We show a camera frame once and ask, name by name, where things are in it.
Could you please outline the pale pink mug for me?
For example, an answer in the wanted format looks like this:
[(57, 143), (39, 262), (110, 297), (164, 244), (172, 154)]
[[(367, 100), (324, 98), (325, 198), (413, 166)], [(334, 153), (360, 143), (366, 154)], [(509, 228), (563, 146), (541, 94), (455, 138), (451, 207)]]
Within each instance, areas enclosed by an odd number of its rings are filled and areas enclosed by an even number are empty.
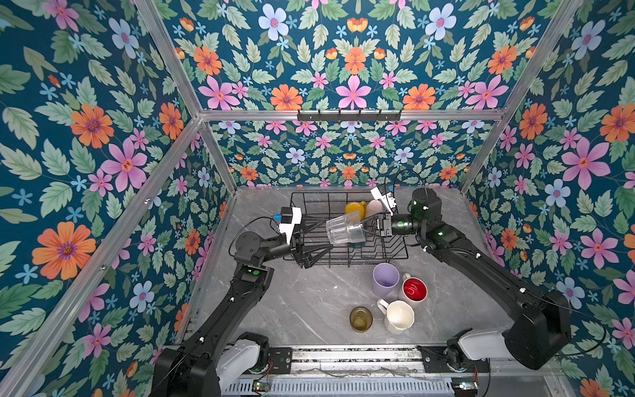
[(384, 210), (384, 205), (380, 200), (371, 200), (365, 205), (365, 219), (377, 213), (383, 213)]

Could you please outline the clear glass cup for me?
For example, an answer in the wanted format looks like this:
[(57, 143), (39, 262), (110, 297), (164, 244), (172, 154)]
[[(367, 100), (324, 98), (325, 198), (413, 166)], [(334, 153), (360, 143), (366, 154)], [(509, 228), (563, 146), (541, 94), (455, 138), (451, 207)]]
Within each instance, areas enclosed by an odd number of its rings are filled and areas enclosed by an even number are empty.
[(326, 233), (333, 246), (357, 244), (365, 241), (364, 224), (359, 213), (345, 214), (327, 220)]

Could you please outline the yellow mug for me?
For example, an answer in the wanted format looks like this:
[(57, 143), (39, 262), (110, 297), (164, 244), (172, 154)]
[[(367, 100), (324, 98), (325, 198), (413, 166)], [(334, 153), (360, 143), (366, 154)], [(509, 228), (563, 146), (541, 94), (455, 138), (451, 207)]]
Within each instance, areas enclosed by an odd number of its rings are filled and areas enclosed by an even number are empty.
[(345, 214), (359, 213), (360, 219), (365, 219), (366, 202), (350, 202), (345, 207)]

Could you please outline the lilac cup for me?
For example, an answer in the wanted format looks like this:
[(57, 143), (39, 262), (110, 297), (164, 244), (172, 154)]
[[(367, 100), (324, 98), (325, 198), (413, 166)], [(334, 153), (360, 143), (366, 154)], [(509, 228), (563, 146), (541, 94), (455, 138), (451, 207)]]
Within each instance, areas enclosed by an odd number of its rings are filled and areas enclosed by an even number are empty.
[(390, 263), (380, 263), (372, 272), (373, 293), (379, 298), (387, 297), (400, 283), (399, 270)]

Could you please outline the olive glass cup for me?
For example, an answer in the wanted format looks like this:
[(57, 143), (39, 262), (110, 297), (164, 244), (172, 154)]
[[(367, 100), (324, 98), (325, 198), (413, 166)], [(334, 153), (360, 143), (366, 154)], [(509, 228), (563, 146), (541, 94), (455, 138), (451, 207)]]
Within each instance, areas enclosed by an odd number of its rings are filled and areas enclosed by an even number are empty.
[(374, 318), (369, 309), (358, 306), (350, 312), (349, 322), (356, 332), (366, 332), (372, 327)]

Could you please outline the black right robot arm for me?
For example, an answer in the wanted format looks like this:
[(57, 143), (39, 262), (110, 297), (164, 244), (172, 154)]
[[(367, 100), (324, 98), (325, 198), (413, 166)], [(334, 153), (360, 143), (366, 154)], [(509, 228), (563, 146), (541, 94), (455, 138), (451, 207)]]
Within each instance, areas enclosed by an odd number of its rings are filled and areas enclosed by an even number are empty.
[(415, 237), (423, 251), (468, 277), (514, 322), (509, 329), (466, 329), (451, 337), (443, 356), (452, 370), (479, 360), (509, 359), (537, 371), (572, 340), (566, 298), (517, 278), (444, 222), (441, 199), (433, 190), (413, 191), (407, 213), (397, 213), (392, 193), (373, 188), (371, 194), (384, 208), (377, 222), (382, 237)]

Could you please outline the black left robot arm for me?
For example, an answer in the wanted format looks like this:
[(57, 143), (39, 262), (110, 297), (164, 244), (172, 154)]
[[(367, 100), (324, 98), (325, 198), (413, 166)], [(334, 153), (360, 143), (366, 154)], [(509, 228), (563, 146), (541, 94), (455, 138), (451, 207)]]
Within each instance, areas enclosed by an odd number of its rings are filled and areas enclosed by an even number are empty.
[(267, 365), (266, 337), (245, 332), (235, 342), (230, 338), (271, 285), (275, 271), (266, 266), (268, 261), (292, 256), (299, 266), (309, 268), (332, 249), (331, 243), (304, 243), (305, 234), (322, 225), (311, 217), (281, 225), (272, 238), (239, 233), (233, 241), (236, 270), (228, 292), (191, 337), (160, 354), (150, 395), (220, 396), (243, 373)]

